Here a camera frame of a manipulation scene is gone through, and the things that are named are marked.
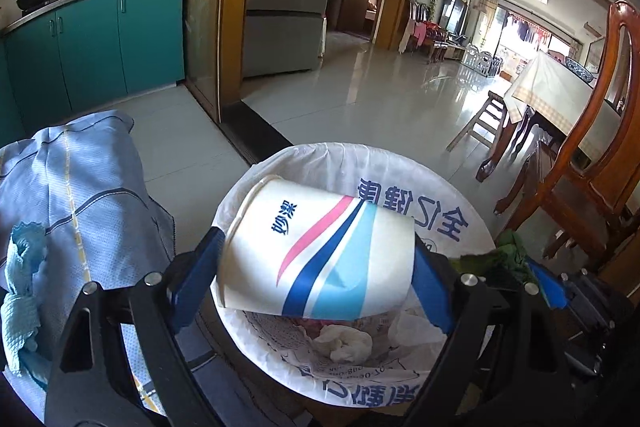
teal cabinet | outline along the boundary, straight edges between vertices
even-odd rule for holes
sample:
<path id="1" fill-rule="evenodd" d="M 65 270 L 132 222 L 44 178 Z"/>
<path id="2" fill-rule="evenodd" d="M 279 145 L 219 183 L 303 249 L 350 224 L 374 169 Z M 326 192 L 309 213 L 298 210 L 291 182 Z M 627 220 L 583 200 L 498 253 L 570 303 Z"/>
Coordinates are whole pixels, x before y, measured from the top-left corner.
<path id="1" fill-rule="evenodd" d="M 118 0 L 118 26 L 127 92 L 184 78 L 182 0 Z"/>
<path id="2" fill-rule="evenodd" d="M 15 105 L 14 92 L 9 83 L 9 72 L 0 42 L 0 147 L 24 138 L 24 128 Z"/>
<path id="3" fill-rule="evenodd" d="M 118 0 L 82 0 L 56 11 L 60 62 L 73 113 L 127 96 Z"/>
<path id="4" fill-rule="evenodd" d="M 27 134 L 71 115 L 54 16 L 51 12 L 20 26 L 4 42 L 9 78 Z"/>

green cloth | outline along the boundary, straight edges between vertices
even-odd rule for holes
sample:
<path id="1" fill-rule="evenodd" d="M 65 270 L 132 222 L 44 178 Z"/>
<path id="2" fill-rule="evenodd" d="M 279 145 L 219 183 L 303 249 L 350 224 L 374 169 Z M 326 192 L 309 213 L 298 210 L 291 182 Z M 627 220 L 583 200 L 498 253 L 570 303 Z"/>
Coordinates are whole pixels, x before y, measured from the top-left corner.
<path id="1" fill-rule="evenodd" d="M 492 269 L 501 267 L 507 270 L 518 282 L 538 283 L 537 277 L 527 264 L 527 251 L 520 236 L 513 230 L 505 230 L 495 241 L 495 250 L 482 255 L 463 255 L 459 259 L 449 259 L 459 273 L 472 273 L 484 276 Z"/>

pink stripe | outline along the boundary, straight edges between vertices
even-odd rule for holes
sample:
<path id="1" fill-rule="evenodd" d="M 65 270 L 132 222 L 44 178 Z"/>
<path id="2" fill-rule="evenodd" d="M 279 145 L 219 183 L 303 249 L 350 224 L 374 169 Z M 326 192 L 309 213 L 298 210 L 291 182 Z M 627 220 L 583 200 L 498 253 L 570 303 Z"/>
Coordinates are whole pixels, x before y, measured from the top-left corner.
<path id="1" fill-rule="evenodd" d="M 332 224 L 334 224 L 336 219 L 338 219 L 344 213 L 344 211 L 349 207 L 351 201 L 353 200 L 354 198 L 352 196 L 343 196 L 342 199 L 338 201 L 338 203 L 334 206 L 334 208 L 324 214 L 324 216 L 322 216 L 314 226 L 312 226 L 302 234 L 302 237 L 300 237 L 300 239 L 296 241 L 295 245 L 291 247 L 291 250 L 289 250 L 284 257 L 284 261 L 282 261 L 282 265 L 280 265 L 280 270 L 278 271 L 276 286 L 278 285 L 278 282 L 280 282 L 280 277 L 282 276 L 284 270 L 287 269 L 287 266 L 289 266 L 291 262 L 297 256 L 299 256 L 299 254 L 303 250 L 305 250 L 306 247 L 311 245 L 311 243 L 313 243 L 322 232 L 324 232 Z"/>

table leg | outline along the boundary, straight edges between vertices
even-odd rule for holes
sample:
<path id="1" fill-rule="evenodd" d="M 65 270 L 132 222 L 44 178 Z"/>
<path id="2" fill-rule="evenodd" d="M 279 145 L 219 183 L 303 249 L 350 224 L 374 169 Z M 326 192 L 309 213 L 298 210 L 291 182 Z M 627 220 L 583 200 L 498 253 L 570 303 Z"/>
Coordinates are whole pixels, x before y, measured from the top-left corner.
<path id="1" fill-rule="evenodd" d="M 515 130 L 516 124 L 509 120 L 507 125 L 502 128 L 500 137 L 498 138 L 498 145 L 496 146 L 494 153 L 480 164 L 478 172 L 476 172 L 476 180 L 482 183 L 494 171 L 500 161 L 500 158 L 502 158 L 502 155 L 507 150 Z"/>

trash can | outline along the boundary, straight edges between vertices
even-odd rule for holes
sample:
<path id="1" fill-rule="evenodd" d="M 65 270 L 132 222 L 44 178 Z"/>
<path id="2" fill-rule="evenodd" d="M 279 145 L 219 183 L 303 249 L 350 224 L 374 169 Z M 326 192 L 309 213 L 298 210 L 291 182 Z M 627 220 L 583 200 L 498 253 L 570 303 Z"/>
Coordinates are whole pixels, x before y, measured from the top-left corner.
<path id="1" fill-rule="evenodd" d="M 356 144 L 292 146 L 252 166 L 220 203 L 213 225 L 226 233 L 244 197 L 268 174 L 412 216 L 425 245 L 448 257 L 495 248 L 481 217 L 442 177 L 404 156 Z M 405 306 L 419 307 L 411 293 Z M 303 328 L 291 319 L 226 309 L 219 302 L 216 307 L 240 351 L 261 370 L 291 390 L 331 405 L 386 407 L 413 400 L 444 345 L 439 339 L 399 346 L 372 356 L 368 365 L 340 364 L 313 350 Z M 361 319 L 363 329 L 388 327 L 398 312 L 369 322 Z"/>

